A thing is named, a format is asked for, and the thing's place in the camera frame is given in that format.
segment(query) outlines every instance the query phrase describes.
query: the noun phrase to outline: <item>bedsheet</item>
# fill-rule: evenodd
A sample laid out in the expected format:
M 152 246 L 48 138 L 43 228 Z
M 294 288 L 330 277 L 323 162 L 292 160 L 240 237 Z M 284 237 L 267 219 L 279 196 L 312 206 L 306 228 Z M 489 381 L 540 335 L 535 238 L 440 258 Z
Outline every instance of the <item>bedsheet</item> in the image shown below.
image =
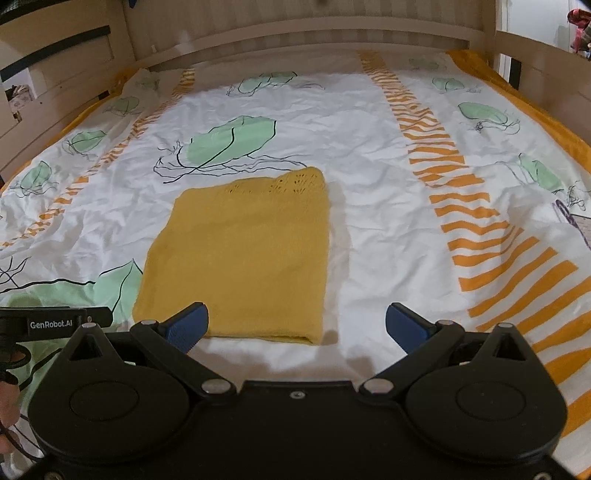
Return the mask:
M 219 127 L 232 139 L 212 150 Z M 591 252 L 569 220 L 588 217 L 589 172 L 444 53 L 141 70 L 2 195 L 0 304 L 108 305 L 128 328 L 148 249 L 184 190 L 304 166 L 323 172 L 330 199 L 322 345 L 207 338 L 190 355 L 238 385 L 358 383 L 404 355 L 385 331 L 393 301 L 469 330 L 511 321 L 569 404 L 557 459 L 588 469 Z M 62 344 L 29 347 L 39 361 Z M 24 414 L 50 365 L 24 390 Z M 7 473 L 23 468 L 11 455 Z

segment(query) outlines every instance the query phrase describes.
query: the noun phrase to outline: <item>wooden slat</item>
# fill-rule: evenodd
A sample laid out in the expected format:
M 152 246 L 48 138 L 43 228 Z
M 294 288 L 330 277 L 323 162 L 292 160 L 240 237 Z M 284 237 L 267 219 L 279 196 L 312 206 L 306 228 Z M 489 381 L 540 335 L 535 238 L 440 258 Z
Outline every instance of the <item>wooden slat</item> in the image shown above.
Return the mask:
M 495 0 L 484 0 L 482 8 L 482 26 L 484 29 L 485 42 L 484 52 L 489 64 L 492 65 L 495 50 L 495 33 L 497 19 L 497 2 Z
M 221 61 L 243 60 L 251 57 L 270 56 L 274 54 L 293 53 L 299 51 L 318 51 L 319 53 L 326 53 L 327 51 L 356 51 L 356 50 L 377 50 L 390 53 L 420 55 L 430 54 L 444 51 L 441 48 L 420 47 L 418 45 L 392 44 L 392 43 L 373 43 L 373 42 L 342 42 L 342 43 L 323 43 L 323 44 L 306 44 L 306 45 L 287 45 L 285 47 L 266 48 L 265 50 L 247 51 L 238 53 L 227 57 L 220 57 L 212 60 L 212 63 Z M 177 59 L 167 62 L 166 68 L 186 68 L 188 65 L 195 63 L 193 59 L 185 61 L 184 59 Z
M 587 143 L 591 127 L 581 112 L 591 108 L 591 67 L 578 55 L 542 42 L 497 32 L 495 52 L 521 61 L 519 91 Z
M 591 69 L 584 58 L 545 43 L 507 32 L 497 32 L 495 51 L 509 55 L 543 75 L 567 82 L 570 91 L 591 100 Z
M 111 60 L 109 39 L 101 37 L 42 60 L 29 67 L 29 73 L 36 95 L 42 95 L 63 81 Z
M 135 61 L 135 55 L 121 0 L 106 0 L 106 13 L 111 28 L 108 39 L 113 58 L 122 66 L 130 66 Z
M 442 37 L 457 38 L 470 42 L 470 46 L 478 48 L 484 42 L 484 33 L 467 27 L 446 25 L 423 20 L 411 20 L 408 18 L 390 17 L 317 17 L 299 18 L 269 22 L 250 27 L 236 28 L 203 38 L 198 38 L 186 43 L 181 43 L 173 48 L 164 50 L 146 59 L 137 62 L 139 67 L 151 67 L 176 57 L 218 47 L 237 41 L 251 38 L 266 37 L 268 35 L 281 35 L 306 31 L 323 30 L 386 30 L 414 32 L 422 34 L 439 35 Z

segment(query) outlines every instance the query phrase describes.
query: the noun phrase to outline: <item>wooden headboard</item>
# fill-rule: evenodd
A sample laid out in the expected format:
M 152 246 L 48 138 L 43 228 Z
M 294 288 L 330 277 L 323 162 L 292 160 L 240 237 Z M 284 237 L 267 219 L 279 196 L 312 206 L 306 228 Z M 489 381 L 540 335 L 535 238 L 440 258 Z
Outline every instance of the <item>wooden headboard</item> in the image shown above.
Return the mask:
M 134 9 L 122 0 L 49 3 L 5 24 L 0 20 L 0 53 L 9 53 L 7 60 L 0 55 L 0 70 L 43 45 L 104 27 L 109 32 L 29 67 L 38 98 L 21 110 L 22 121 L 13 118 L 0 92 L 3 178 L 40 153 L 126 67 L 179 68 L 319 46 L 406 52 L 471 48 L 484 52 L 490 64 L 499 53 L 507 54 L 523 62 L 522 93 L 591 141 L 580 113 L 591 102 L 591 66 L 557 48 L 496 32 L 501 0 L 141 0 Z M 40 22 L 43 14 L 53 20 Z M 42 27 L 26 28 L 23 40 L 22 25 Z

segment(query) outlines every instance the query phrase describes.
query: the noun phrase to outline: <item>metal screw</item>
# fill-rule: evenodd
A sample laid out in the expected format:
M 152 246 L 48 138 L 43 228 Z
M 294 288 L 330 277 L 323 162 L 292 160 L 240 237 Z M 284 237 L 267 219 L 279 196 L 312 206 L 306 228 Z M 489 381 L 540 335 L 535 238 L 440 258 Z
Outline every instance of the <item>metal screw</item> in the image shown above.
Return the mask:
M 212 378 L 203 382 L 201 388 L 210 395 L 221 395 L 228 392 L 232 388 L 232 384 L 223 378 Z
M 363 384 L 372 395 L 385 395 L 394 389 L 394 384 L 385 378 L 372 378 Z
M 43 480 L 64 480 L 64 478 L 57 472 L 47 472 Z

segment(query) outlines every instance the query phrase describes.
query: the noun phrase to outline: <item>folded yellow towel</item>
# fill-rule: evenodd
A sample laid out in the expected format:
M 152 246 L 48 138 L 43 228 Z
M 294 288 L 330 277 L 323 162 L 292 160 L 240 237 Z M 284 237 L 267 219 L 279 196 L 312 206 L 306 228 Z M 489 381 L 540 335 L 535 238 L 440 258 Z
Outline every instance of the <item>folded yellow towel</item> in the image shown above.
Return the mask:
M 134 320 L 202 301 L 210 336 L 320 343 L 328 248 L 316 168 L 186 190 L 150 247 Z

